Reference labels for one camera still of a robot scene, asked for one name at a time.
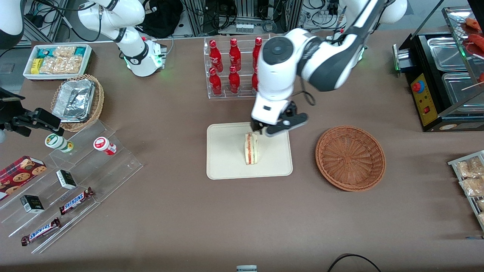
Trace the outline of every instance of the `wicker texture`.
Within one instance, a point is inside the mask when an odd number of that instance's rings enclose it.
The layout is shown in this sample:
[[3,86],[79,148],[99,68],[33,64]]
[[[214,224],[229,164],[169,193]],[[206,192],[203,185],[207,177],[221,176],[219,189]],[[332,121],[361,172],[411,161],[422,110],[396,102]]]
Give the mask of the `wicker texture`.
[[[92,123],[93,121],[96,121],[99,118],[99,116],[101,115],[101,111],[103,110],[104,90],[103,90],[103,86],[101,86],[101,84],[99,83],[99,81],[95,77],[93,77],[91,75],[82,75],[82,76],[76,76],[76,77],[70,78],[67,81],[69,81],[69,80],[82,80],[82,79],[89,79],[96,84],[96,89],[94,91],[94,98],[92,99],[92,106],[91,106],[91,112],[90,112],[91,116],[84,123],[61,123],[60,124],[61,128],[65,129],[67,131],[70,131],[70,132],[78,132],[81,129],[83,129],[84,127],[86,127],[88,124]],[[52,103],[50,104],[50,110],[51,111],[54,110],[54,106],[56,104],[57,96],[59,95],[60,89],[61,89],[61,87],[59,86],[59,88],[57,88],[56,93],[54,94],[54,99],[52,100]]]
[[337,126],[321,135],[316,145],[316,163],[329,182],[352,192],[373,188],[386,168],[378,141],[352,126]]

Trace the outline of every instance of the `cookie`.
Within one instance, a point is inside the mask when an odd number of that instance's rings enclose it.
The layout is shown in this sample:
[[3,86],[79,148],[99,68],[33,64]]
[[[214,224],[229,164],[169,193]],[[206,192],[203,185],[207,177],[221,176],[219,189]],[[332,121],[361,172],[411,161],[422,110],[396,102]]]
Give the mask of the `cookie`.
[[47,170],[47,167],[45,167],[45,166],[39,166],[36,169],[32,170],[32,175],[35,175],[35,176],[40,175],[45,170]]
[[20,173],[20,174],[15,175],[14,182],[26,181],[29,178],[30,178],[30,173]]
[[10,187],[7,189],[7,191],[5,191],[5,193],[7,195],[11,195],[13,192],[15,192],[17,189],[20,189],[21,186],[14,186],[14,187]]
[[25,159],[20,163],[20,168],[25,170],[30,170],[35,165],[35,163],[29,159]]

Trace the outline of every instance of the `red button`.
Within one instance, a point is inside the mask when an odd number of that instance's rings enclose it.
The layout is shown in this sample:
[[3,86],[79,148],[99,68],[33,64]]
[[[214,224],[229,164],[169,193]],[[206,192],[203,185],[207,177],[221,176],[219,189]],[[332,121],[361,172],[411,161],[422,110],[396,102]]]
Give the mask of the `red button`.
[[419,92],[421,88],[422,88],[422,85],[420,85],[420,83],[418,82],[412,85],[412,91],[414,92]]

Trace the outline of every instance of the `snickers bar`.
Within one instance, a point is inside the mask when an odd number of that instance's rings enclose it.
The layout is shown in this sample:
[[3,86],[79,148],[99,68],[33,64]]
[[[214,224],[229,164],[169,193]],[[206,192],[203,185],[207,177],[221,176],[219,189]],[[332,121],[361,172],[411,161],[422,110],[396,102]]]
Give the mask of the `snickers bar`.
[[84,200],[88,199],[88,197],[94,195],[94,192],[92,189],[89,187],[87,190],[82,192],[80,195],[74,197],[73,200],[67,202],[64,206],[60,207],[60,214],[64,215],[66,214],[69,210],[75,208],[77,205],[81,204]]
[[35,239],[45,235],[46,233],[50,232],[55,228],[60,228],[61,222],[59,218],[55,218],[54,221],[50,222],[49,224],[43,226],[42,228],[38,229],[36,232],[31,233],[30,235],[26,235],[22,237],[22,246],[26,246],[33,242]]

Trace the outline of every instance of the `white tray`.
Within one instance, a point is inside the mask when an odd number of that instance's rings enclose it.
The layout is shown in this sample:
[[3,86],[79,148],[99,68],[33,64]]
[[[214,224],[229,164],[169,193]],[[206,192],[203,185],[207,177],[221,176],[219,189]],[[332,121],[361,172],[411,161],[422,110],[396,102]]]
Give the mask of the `white tray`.
[[212,180],[288,176],[292,173],[289,133],[258,135],[258,163],[245,164],[250,123],[213,124],[207,129],[207,176]]
[[[54,48],[58,46],[75,46],[75,47],[85,47],[86,51],[82,57],[81,67],[79,68],[79,73],[77,74],[60,74],[60,75],[48,75],[48,74],[31,74],[30,69],[32,68],[32,62],[36,58],[37,53],[40,49],[46,48]],[[68,79],[75,76],[82,76],[89,63],[89,58],[91,57],[91,47],[87,44],[53,44],[53,45],[36,45],[33,47],[32,52],[30,53],[29,61],[27,65],[25,65],[24,69],[24,77],[30,80],[59,80],[59,79]]]

